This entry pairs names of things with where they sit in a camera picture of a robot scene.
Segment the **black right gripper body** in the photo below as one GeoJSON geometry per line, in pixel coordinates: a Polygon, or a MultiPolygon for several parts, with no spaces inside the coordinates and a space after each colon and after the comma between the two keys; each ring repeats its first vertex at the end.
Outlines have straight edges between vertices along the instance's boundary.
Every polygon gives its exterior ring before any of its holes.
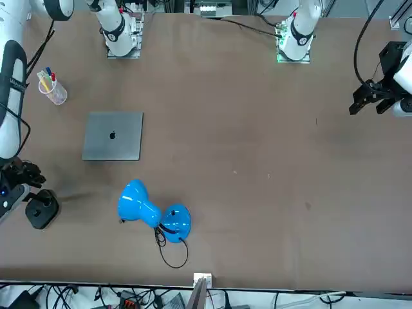
{"type": "Polygon", "coordinates": [[[1,193],[9,193],[17,185],[22,184],[21,166],[22,161],[19,157],[1,159],[1,193]]]}

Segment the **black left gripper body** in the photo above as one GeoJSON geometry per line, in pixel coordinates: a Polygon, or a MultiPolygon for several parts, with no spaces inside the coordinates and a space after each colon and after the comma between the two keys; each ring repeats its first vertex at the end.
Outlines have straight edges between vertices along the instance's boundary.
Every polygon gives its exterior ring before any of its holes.
{"type": "Polygon", "coordinates": [[[405,45],[405,41],[390,41],[379,53],[383,78],[374,84],[373,88],[376,92],[369,96],[370,102],[375,103],[385,98],[399,100],[406,95],[406,90],[403,90],[393,79],[400,66],[405,45]]]}

